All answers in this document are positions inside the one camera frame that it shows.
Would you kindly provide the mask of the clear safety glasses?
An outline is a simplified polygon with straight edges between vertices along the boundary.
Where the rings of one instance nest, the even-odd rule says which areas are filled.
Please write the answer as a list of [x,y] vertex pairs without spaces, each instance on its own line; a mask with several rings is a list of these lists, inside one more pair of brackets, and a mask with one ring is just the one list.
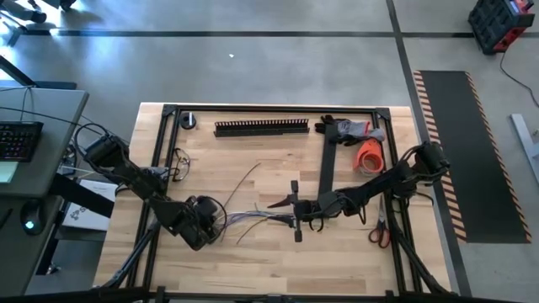
[[174,182],[180,182],[189,174],[191,160],[189,154],[179,147],[173,150],[173,154],[176,162],[171,168],[170,177]]

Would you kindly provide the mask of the red handled scissors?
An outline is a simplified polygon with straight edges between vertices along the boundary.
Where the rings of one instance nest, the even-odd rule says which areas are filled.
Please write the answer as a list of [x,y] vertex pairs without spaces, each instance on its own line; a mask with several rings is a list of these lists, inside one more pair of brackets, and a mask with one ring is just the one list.
[[370,242],[377,244],[380,248],[387,248],[391,242],[391,234],[387,228],[387,218],[383,196],[381,196],[378,203],[378,217],[376,226],[370,231],[368,239]]

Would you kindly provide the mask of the green paper note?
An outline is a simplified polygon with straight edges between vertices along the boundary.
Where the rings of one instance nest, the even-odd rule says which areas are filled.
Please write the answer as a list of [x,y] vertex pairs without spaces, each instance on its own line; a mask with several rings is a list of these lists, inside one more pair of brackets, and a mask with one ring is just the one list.
[[0,162],[0,183],[10,183],[18,165],[18,162]]

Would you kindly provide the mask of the black keyboard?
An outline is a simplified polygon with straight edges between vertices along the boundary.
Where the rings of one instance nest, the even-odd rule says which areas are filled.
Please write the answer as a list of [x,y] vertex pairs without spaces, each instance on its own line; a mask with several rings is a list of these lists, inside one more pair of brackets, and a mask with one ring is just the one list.
[[30,162],[43,125],[37,121],[0,122],[0,162]]

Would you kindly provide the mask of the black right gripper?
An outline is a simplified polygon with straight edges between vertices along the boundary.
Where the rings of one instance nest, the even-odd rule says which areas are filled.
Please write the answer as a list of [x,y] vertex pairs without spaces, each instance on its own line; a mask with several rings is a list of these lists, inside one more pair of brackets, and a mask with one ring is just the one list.
[[292,224],[294,229],[294,241],[302,242],[302,222],[307,222],[312,231],[312,222],[320,220],[320,227],[316,232],[324,228],[324,219],[332,214],[332,208],[336,206],[336,212],[339,212],[339,196],[336,192],[330,191],[322,194],[317,200],[299,199],[299,185],[296,180],[291,181],[291,194],[288,194],[282,201],[269,205],[269,209],[280,208],[292,205],[293,215],[278,214],[270,215],[269,219],[279,221],[285,224]]

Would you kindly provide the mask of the black aluminium table frame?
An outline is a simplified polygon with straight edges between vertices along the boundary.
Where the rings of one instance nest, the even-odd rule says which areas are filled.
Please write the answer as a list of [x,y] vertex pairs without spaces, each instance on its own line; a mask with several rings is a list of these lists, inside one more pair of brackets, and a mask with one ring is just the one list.
[[[302,199],[316,199],[323,137],[313,124],[330,109],[335,117],[369,120],[357,114],[360,107],[248,106],[247,112],[232,105],[198,110],[194,130],[179,130],[176,145],[192,160],[187,178],[169,185],[168,195],[185,199],[209,195],[225,204],[251,167],[259,164],[242,182],[227,204],[227,212],[260,210],[285,198],[291,180],[298,180]],[[150,164],[164,104],[140,105],[131,137],[131,159]],[[389,107],[397,160],[420,143],[411,109]],[[214,123],[221,120],[309,119],[308,135],[215,138]],[[334,188],[361,185],[368,177],[352,168],[357,146],[337,147]],[[379,196],[366,206],[366,224],[355,215],[325,221],[322,231],[302,226],[303,241],[294,242],[293,230],[275,221],[245,218],[230,226],[224,239],[195,252],[181,237],[160,231],[152,269],[150,290],[166,287],[173,295],[385,295],[398,292],[392,248],[379,248],[368,241],[376,225]],[[141,201],[131,192],[116,200],[104,241],[94,285],[104,284],[119,269],[134,246]],[[432,202],[414,197],[408,215],[417,254],[446,290],[451,290]]]

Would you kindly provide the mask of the black red tool crate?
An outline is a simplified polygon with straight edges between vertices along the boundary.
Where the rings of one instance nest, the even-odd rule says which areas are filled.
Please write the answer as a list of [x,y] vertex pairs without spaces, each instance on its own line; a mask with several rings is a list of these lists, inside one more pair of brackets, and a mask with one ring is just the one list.
[[467,22],[482,53],[505,53],[533,25],[534,4],[534,0],[478,0]]

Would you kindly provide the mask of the person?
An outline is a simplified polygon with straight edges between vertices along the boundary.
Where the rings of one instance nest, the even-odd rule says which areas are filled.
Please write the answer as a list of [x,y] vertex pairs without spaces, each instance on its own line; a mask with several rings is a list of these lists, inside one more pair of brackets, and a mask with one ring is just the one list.
[[[32,9],[26,8],[17,0],[0,0],[0,12],[6,12],[11,17],[23,21],[31,21],[34,24],[43,24],[47,20],[47,14],[43,12],[36,0],[26,0]],[[77,0],[41,0],[53,8],[61,8],[69,11]]]

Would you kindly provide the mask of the grey metal profile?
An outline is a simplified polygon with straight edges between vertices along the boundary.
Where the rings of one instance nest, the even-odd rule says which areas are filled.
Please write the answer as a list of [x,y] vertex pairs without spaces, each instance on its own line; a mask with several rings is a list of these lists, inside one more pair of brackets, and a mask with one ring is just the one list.
[[539,184],[539,141],[533,141],[532,133],[528,130],[521,114],[511,114],[510,120],[515,127],[536,182]]

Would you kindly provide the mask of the black computer mouse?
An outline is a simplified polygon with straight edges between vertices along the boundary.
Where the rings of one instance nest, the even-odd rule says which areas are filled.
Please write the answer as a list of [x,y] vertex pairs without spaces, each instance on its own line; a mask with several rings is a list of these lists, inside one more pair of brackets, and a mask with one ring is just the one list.
[[20,223],[25,233],[37,236],[45,228],[45,208],[41,199],[27,200],[19,214]]

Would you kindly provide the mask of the white printed box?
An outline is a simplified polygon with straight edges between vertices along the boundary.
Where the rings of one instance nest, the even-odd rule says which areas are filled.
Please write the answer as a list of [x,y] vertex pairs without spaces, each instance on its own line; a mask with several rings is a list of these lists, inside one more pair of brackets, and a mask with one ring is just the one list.
[[[81,179],[78,183],[84,188],[115,202],[115,191],[118,188],[116,184],[87,179]],[[88,210],[81,205],[69,202],[62,225],[95,231],[107,231],[109,218]]]

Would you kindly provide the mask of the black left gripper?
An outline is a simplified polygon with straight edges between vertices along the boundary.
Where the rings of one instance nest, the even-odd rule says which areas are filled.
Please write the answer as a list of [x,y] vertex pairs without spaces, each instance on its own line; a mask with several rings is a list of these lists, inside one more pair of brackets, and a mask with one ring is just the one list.
[[195,223],[185,241],[193,250],[199,251],[206,244],[212,244],[220,234],[215,226],[219,202],[204,195],[190,196],[187,202],[194,211]]

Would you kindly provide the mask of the black slotted cable duct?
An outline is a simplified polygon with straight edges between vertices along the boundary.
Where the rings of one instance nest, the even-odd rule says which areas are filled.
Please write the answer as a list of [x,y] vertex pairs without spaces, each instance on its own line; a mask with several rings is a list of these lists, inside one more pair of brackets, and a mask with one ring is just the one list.
[[308,133],[309,119],[217,121],[215,137],[282,136]]

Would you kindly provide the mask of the black duct cover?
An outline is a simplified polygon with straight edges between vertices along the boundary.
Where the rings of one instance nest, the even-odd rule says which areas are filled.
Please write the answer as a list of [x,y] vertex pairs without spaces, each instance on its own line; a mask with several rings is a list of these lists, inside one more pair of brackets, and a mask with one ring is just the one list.
[[337,144],[331,143],[324,135],[318,196],[330,192],[333,188],[336,149]]

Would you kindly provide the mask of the black round puck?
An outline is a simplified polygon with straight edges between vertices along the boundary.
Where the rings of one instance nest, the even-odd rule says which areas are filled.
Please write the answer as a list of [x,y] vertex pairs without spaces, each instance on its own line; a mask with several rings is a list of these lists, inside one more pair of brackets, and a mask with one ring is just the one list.
[[189,111],[182,111],[179,116],[180,126],[185,130],[192,130],[196,127],[195,115]]

